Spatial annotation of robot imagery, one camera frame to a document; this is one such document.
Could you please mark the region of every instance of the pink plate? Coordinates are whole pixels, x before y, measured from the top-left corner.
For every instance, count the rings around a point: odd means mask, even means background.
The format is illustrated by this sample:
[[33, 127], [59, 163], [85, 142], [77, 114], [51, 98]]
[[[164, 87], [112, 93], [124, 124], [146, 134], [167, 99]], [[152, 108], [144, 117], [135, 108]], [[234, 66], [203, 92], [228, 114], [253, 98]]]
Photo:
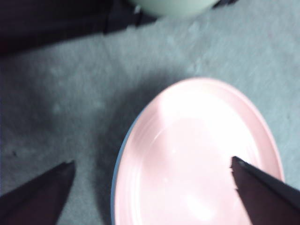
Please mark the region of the pink plate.
[[116, 225], [250, 224], [231, 157], [284, 180], [275, 141], [232, 86], [184, 80], [160, 93], [124, 141], [112, 190]]

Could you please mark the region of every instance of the pale green object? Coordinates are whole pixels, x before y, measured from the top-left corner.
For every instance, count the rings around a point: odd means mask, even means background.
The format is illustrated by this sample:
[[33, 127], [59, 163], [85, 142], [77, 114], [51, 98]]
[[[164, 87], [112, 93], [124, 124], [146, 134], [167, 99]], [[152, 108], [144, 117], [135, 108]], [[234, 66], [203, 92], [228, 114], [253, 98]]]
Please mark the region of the pale green object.
[[155, 15], [190, 16], [212, 7], [218, 0], [129, 0]]

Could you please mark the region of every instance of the black object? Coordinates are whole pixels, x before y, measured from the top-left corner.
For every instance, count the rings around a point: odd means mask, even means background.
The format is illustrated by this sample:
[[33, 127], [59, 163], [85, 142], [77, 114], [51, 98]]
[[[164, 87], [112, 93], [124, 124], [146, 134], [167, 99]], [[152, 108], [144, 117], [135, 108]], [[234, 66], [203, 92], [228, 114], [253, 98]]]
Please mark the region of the black object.
[[63, 163], [0, 198], [1, 225], [55, 225], [67, 200], [75, 163]]
[[300, 224], [300, 191], [238, 157], [232, 174], [253, 225]]
[[124, 0], [3, 0], [0, 56], [155, 20]]
[[233, 3], [237, 2], [237, 1], [238, 0], [220, 0], [213, 7], [217, 8], [217, 7], [224, 6], [224, 5], [230, 5], [230, 4], [233, 4]]

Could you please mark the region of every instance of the gray carpet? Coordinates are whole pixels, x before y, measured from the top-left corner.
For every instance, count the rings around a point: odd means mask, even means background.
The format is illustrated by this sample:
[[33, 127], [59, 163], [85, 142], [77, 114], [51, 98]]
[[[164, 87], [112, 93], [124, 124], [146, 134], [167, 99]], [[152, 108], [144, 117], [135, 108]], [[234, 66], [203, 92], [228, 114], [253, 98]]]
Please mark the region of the gray carpet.
[[299, 0], [240, 0], [2, 59], [2, 193], [75, 159], [59, 225], [110, 224], [113, 166], [127, 129], [156, 94], [193, 76], [226, 81], [254, 102], [286, 182], [300, 188], [299, 12]]

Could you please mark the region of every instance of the dark fabric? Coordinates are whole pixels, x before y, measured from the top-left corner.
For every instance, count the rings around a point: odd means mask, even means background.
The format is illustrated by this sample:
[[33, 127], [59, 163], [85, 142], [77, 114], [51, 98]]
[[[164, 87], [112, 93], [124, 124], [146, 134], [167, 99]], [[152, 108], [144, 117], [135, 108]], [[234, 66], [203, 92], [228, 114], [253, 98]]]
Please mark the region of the dark fabric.
[[154, 20], [123, 0], [1, 1], [0, 56]]

